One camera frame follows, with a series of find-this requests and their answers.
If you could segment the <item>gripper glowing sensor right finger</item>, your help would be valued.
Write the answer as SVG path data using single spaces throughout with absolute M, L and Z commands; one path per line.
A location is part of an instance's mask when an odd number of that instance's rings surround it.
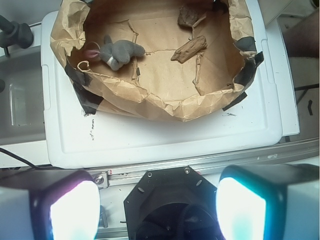
M 309 163 L 227 166 L 215 207 L 227 240 L 318 240 L 320 168 Z

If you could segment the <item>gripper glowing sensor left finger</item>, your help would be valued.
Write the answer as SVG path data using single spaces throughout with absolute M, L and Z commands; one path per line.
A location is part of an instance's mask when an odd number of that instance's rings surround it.
M 85 170 L 6 170 L 0 174 L 2 240 L 93 240 L 100 192 Z

